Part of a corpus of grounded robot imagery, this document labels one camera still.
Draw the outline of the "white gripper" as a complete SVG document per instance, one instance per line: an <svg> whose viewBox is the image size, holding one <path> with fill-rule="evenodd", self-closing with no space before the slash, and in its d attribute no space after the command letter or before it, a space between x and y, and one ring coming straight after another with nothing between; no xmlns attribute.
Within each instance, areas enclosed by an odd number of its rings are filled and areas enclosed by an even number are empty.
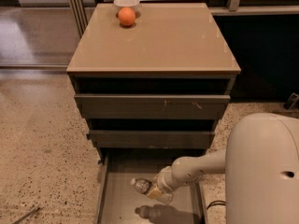
<svg viewBox="0 0 299 224"><path fill-rule="evenodd" d="M170 166L164 167L159 174L155 176L154 184L146 194L150 199L158 201L169 201L170 196L167 193L175 191L175 179Z"/></svg>

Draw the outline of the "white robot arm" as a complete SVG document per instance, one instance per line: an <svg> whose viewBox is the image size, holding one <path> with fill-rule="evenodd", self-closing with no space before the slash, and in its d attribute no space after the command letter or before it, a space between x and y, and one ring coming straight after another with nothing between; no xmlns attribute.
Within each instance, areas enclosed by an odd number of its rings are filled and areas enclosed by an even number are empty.
<svg viewBox="0 0 299 224"><path fill-rule="evenodd" d="M226 224L299 224L299 119L272 113L244 117L226 149L180 157L153 179L159 200L202 175L225 174Z"/></svg>

